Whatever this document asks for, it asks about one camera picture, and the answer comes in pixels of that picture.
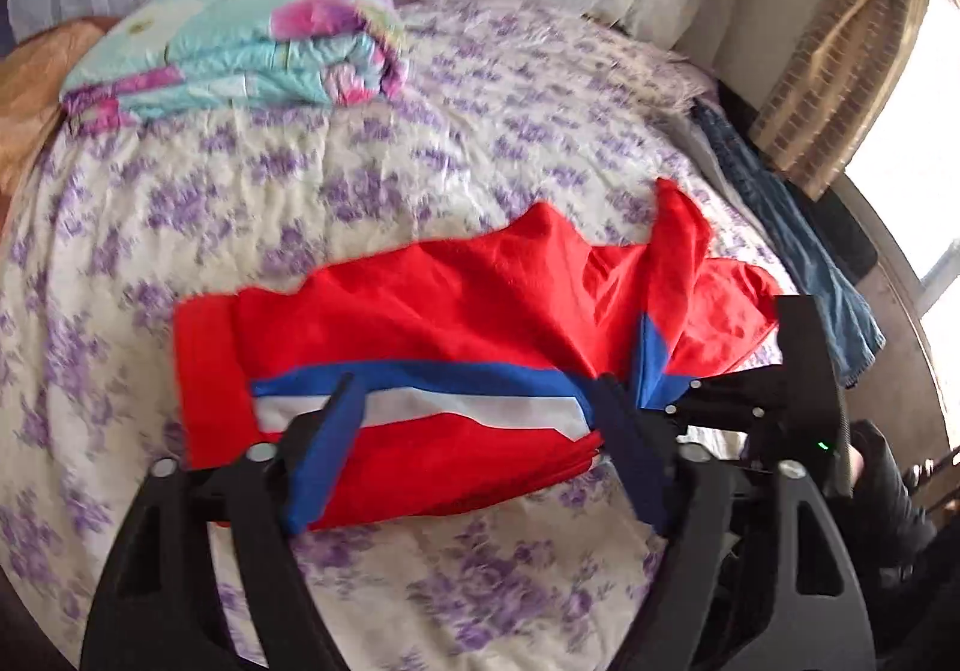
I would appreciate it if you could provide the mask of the person's right hand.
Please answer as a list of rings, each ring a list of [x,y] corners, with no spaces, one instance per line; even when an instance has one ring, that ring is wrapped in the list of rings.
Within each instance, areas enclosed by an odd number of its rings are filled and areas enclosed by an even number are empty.
[[[889,442],[871,421],[850,425],[850,444],[862,468],[844,520],[851,559],[867,568],[905,567],[934,540],[934,523],[913,504]]]

